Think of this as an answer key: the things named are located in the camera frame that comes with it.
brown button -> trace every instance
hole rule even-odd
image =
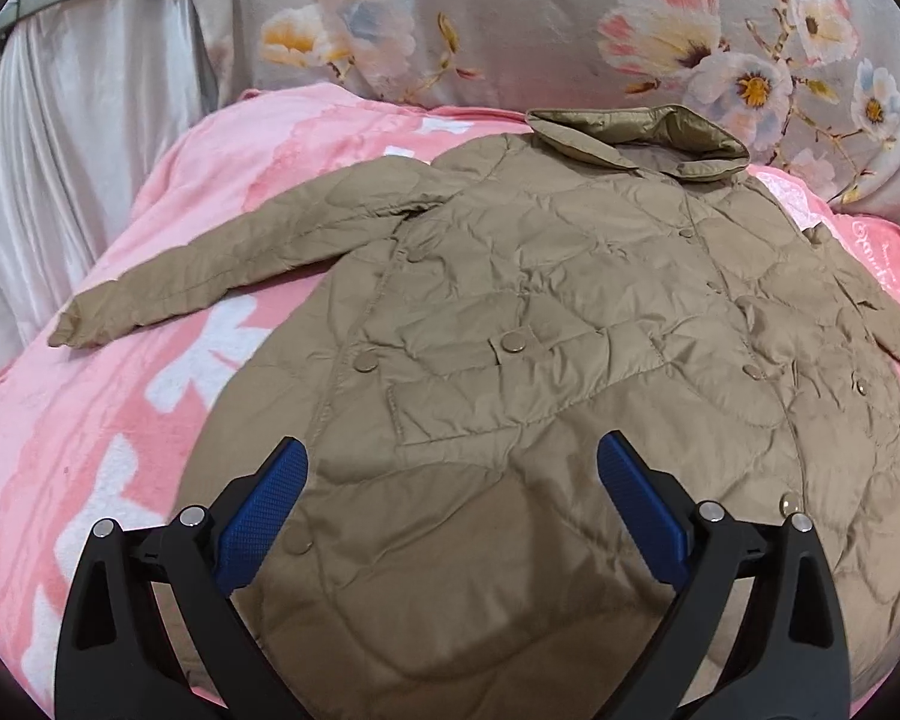
[[[310,528],[305,522],[292,519],[287,523],[287,528],[283,532],[281,538],[283,548],[290,555],[306,555],[310,548],[314,545],[314,540],[310,538]]]
[[[780,496],[780,517],[789,517],[800,511],[800,496],[797,493],[783,493]]]
[[[353,367],[361,373],[370,373],[376,370],[379,361],[376,352],[361,352],[357,355],[357,359],[353,361]]]
[[[516,354],[527,348],[527,339],[519,330],[512,330],[500,338],[500,346],[503,346],[505,352]]]

jacket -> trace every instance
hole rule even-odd
[[[613,429],[735,517],[811,515],[863,693],[900,650],[900,307],[687,109],[528,123],[286,191],[78,295],[50,344],[340,258],[224,389],[179,491],[209,504],[281,437],[307,446],[237,603],[317,717],[591,717],[672,599],[598,480]]]

pink and white blanket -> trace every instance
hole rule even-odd
[[[162,159],[82,289],[321,173],[383,154],[429,161],[471,138],[526,131],[504,111],[400,108],[330,84],[248,95]],[[754,172],[797,223],[828,223],[900,300],[898,228],[836,217],[799,181]],[[90,527],[166,521],[223,386],[321,278],[234,293],[90,353],[50,349],[48,329],[0,373],[0,654],[41,706],[53,702],[60,617]]]

blue gripper pad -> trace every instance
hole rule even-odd
[[[597,447],[597,474],[653,579],[682,588],[689,579],[687,535],[644,475],[642,463],[612,433]]]
[[[288,442],[221,533],[214,579],[224,596],[246,587],[257,575],[303,492],[307,466],[303,444]]]

jacket collar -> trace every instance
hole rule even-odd
[[[693,156],[661,170],[680,181],[716,181],[749,164],[746,146],[682,105],[616,111],[535,109],[526,118],[550,146],[590,165],[641,170],[614,148],[625,143],[664,146]]]

